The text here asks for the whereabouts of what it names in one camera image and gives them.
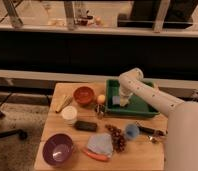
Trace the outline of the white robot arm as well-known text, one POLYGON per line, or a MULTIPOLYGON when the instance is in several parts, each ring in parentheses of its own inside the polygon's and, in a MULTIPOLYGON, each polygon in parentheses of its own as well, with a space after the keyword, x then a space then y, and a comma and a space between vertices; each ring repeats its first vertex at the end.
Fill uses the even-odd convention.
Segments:
POLYGON ((164 171, 198 171, 198 102, 154 89, 142 79, 139 68, 120 74, 119 95, 129 99, 135 94, 168 118, 164 171))

